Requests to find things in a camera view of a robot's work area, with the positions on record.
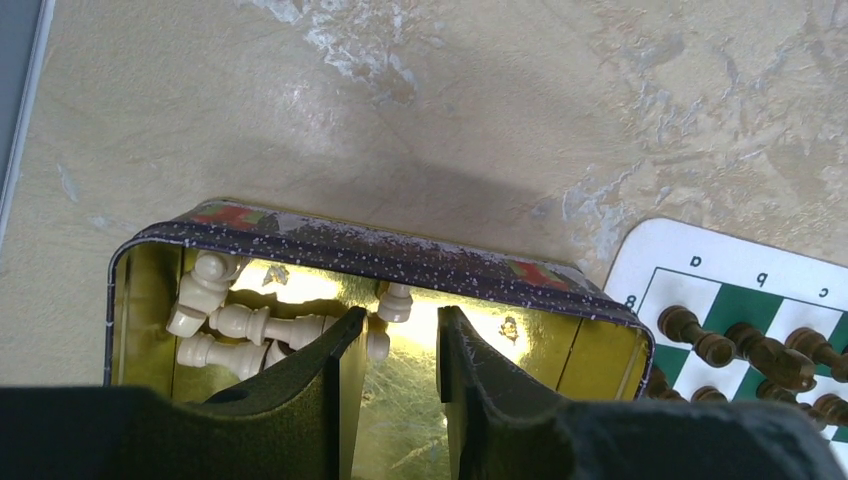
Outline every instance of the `brown chess piece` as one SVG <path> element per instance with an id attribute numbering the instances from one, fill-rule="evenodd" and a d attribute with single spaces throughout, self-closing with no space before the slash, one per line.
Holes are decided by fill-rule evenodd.
<path id="1" fill-rule="evenodd" d="M 848 383 L 848 355 L 840 355 L 833 350 L 824 335 L 806 327 L 789 334 L 786 346 L 798 350 L 814 362 L 830 367 L 830 375 L 840 383 Z"/>
<path id="2" fill-rule="evenodd" d="M 838 396 L 828 393 L 819 397 L 813 408 L 824 415 L 830 425 L 848 427 L 848 402 Z"/>
<path id="3" fill-rule="evenodd" d="M 763 380 L 763 383 L 757 387 L 757 398 L 760 400 L 773 400 L 776 402 L 794 405 L 810 417 L 810 420 L 813 421 L 813 424 L 819 431 L 824 430 L 824 427 L 827 426 L 827 421 L 821 412 L 813 408 L 813 406 L 809 403 L 798 403 L 798 400 L 795 399 L 795 395 L 780 388 L 771 380 Z"/>
<path id="4" fill-rule="evenodd" d="M 816 364 L 801 352 L 766 337 L 750 323 L 739 322 L 725 336 L 736 344 L 736 355 L 748 360 L 769 380 L 791 392 L 809 392 L 816 386 Z"/>
<path id="5" fill-rule="evenodd" d="M 695 390 L 692 394 L 693 402 L 727 402 L 727 397 L 719 392 L 717 388 L 709 385 Z"/>
<path id="6" fill-rule="evenodd" d="M 665 373 L 656 365 L 651 367 L 651 375 L 648 377 L 648 385 L 646 387 L 649 398 L 657 400 L 668 400 L 672 402 L 685 402 L 677 390 L 671 388 L 668 384 L 668 379 Z"/>
<path id="7" fill-rule="evenodd" d="M 736 355 L 733 342 L 701 328 L 698 317 L 686 307 L 674 305 L 666 308 L 660 314 L 657 325 L 669 340 L 694 346 L 695 354 L 711 367 L 724 367 Z"/>

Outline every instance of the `white chess piece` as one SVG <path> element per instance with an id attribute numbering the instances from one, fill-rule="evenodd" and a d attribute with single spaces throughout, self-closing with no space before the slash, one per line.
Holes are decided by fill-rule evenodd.
<path id="1" fill-rule="evenodd" d="M 239 380 L 247 380 L 262 369 L 266 350 L 267 343 L 258 346 L 250 342 L 228 345 L 216 342 L 212 335 L 198 333 L 180 342 L 177 363 L 189 367 L 221 365 L 235 373 Z"/>
<path id="2" fill-rule="evenodd" d="M 271 342 L 271 346 L 268 347 L 268 353 L 265 354 L 265 369 L 274 366 L 280 360 L 286 358 L 286 354 L 283 352 L 283 349 L 280 345 L 279 341 Z"/>
<path id="3" fill-rule="evenodd" d="M 403 323 L 409 320 L 410 311 L 412 296 L 409 294 L 409 286 L 389 283 L 389 288 L 380 295 L 377 316 L 389 323 Z"/>
<path id="4" fill-rule="evenodd" d="M 206 316 L 224 303 L 243 266 L 241 257 L 206 250 L 198 253 L 194 268 L 180 279 L 179 297 L 166 330 L 178 337 L 197 333 Z"/>
<path id="5" fill-rule="evenodd" d="M 292 350 L 300 350 L 315 341 L 338 319 L 325 315 L 305 315 L 294 320 L 272 318 L 271 310 L 252 310 L 231 304 L 209 315 L 209 326 L 231 338 L 247 338 L 256 345 L 266 339 L 285 342 Z M 368 332 L 368 356 L 382 360 L 389 354 L 389 336 L 385 332 Z"/>

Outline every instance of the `beige surface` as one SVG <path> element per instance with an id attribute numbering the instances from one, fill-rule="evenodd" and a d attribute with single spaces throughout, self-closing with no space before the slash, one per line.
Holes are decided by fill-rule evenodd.
<path id="1" fill-rule="evenodd" d="M 110 255 L 215 196 L 598 283 L 654 215 L 848 263 L 844 0 L 265 2 L 57 7 L 0 382 L 98 383 Z"/>

